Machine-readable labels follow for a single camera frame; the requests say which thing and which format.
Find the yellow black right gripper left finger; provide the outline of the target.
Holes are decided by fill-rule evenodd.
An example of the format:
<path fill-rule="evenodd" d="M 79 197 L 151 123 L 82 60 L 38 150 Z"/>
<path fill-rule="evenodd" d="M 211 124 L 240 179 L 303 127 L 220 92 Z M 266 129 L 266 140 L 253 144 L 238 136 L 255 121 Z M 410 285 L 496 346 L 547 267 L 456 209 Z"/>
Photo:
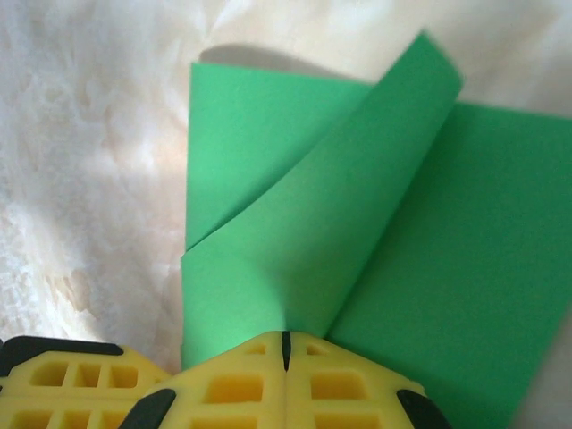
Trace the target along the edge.
<path fill-rule="evenodd" d="M 268 332 L 160 382 L 127 429 L 286 429 L 284 332 Z"/>

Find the green square paper sheet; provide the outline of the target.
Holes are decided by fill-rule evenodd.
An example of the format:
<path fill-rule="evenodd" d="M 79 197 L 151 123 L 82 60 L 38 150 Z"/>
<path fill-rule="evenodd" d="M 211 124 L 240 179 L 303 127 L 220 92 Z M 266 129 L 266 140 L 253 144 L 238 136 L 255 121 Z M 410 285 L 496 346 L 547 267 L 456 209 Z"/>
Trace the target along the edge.
<path fill-rule="evenodd" d="M 572 302 L 572 117 L 460 102 L 425 33 L 375 84 L 250 56 L 190 71 L 182 367 L 308 332 L 506 429 Z"/>

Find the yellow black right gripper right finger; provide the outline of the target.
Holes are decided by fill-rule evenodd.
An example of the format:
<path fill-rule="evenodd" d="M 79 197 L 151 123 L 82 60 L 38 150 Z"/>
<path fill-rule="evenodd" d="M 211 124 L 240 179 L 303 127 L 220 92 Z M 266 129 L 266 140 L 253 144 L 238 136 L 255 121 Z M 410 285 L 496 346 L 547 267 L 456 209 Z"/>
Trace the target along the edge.
<path fill-rule="evenodd" d="M 328 341 L 285 333 L 286 429 L 447 429 L 424 387 Z"/>

